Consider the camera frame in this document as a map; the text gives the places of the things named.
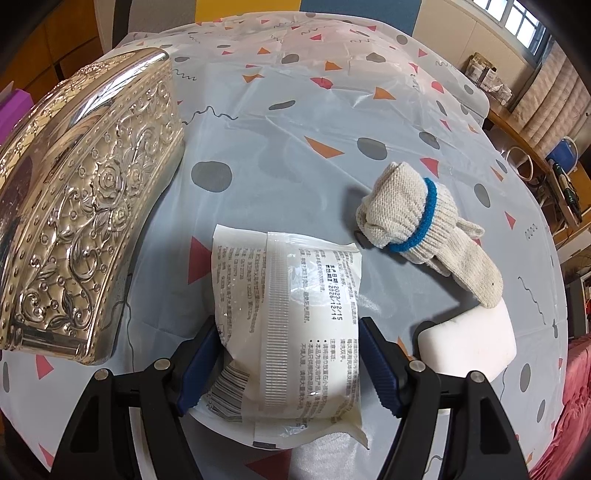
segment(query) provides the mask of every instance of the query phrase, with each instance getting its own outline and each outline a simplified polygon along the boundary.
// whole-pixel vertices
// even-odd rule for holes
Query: white foam block
[[[478,305],[422,331],[418,349],[421,360],[439,374],[465,377],[478,370],[492,382],[517,354],[505,301],[493,309]]]

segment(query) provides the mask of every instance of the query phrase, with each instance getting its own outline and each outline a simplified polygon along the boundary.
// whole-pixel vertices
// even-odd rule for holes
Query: wooden cabinet
[[[60,80],[102,54],[93,0],[63,0],[0,72],[0,90],[14,81],[14,88],[38,102]]]

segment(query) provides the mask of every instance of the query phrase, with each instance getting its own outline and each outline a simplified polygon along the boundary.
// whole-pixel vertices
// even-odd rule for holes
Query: white knit glove
[[[496,265],[473,242],[484,229],[458,216],[445,185],[423,179],[407,163],[391,163],[357,209],[357,224],[376,247],[388,245],[415,264],[427,264],[471,291],[486,308],[503,293]]]

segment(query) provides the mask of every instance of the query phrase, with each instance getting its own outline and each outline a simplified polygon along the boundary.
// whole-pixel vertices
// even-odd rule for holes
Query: blue container
[[[546,160],[554,160],[568,175],[577,164],[577,147],[569,137],[564,137],[554,150],[548,154]]]

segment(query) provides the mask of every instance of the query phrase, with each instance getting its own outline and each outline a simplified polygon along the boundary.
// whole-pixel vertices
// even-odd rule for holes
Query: purple object
[[[0,144],[7,138],[18,121],[33,107],[31,95],[14,90],[0,105]]]

